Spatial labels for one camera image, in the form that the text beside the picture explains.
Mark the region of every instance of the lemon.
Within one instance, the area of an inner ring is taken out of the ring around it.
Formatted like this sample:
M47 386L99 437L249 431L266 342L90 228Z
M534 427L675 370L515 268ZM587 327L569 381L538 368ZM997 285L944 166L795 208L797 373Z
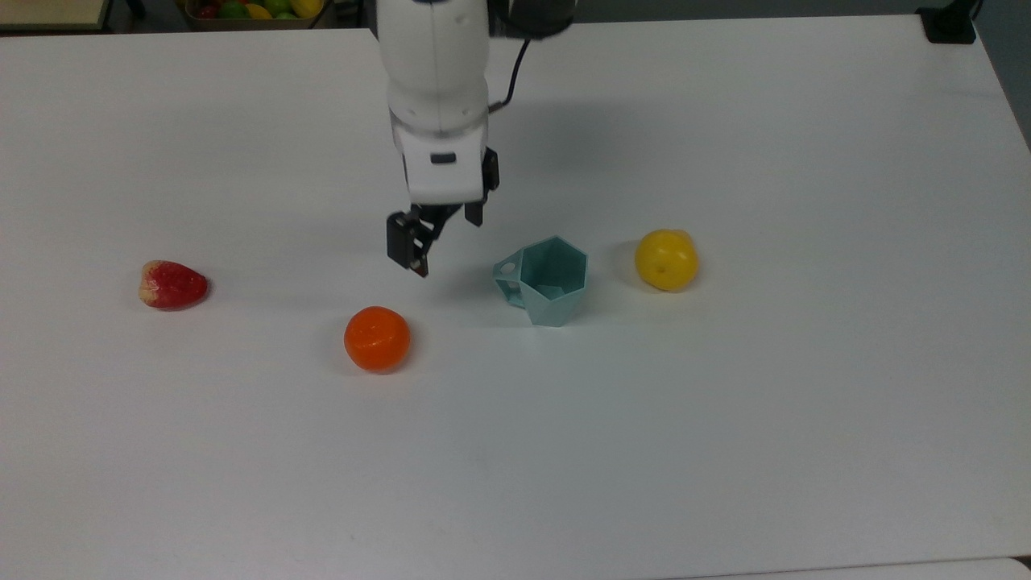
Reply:
M290 0L290 7L294 9L297 18L311 19L319 14L322 2L320 0Z
M272 20L272 14L268 13L268 10L264 6L259 6L258 4L244 4L247 7L247 11L251 12L251 18L257 21L270 21Z
M698 274L698 252L683 229L657 229L641 238L634 251L641 279L660 289L679 289Z

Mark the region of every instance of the hexagonal cup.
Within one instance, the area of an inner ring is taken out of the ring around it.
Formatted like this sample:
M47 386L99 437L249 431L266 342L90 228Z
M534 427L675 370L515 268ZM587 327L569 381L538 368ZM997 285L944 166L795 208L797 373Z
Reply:
M587 288L587 253L559 236L531 243L494 264L494 280L509 305L538 327L562 327Z

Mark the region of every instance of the robotic arm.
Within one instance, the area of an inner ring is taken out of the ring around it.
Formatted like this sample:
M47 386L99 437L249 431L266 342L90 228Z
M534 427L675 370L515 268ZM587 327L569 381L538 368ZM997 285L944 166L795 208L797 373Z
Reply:
M572 22L576 0L379 0L370 23L390 76L394 144L411 208L387 218L387 252L427 275L426 254L444 223L465 207L483 223L498 186L497 155L487 146L488 40L543 38Z

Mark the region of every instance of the red strawberry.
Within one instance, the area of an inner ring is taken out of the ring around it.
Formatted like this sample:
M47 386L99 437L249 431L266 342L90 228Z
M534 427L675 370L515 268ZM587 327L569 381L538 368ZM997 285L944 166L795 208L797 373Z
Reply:
M143 264L139 300L163 310L185 309L204 300L207 278L182 264L153 260Z

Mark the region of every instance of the cable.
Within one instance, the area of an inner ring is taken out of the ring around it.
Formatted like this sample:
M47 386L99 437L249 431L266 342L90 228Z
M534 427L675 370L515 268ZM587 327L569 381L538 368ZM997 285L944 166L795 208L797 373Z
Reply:
M505 107L512 100L512 93L516 92L516 77L519 76L519 65L523 64L523 55L526 54L527 46L530 45L530 39L527 38L523 41L523 47L519 49L519 56L516 57L516 64L512 66L512 77L508 80L508 95L505 100L498 101L488 107L488 112L496 112Z

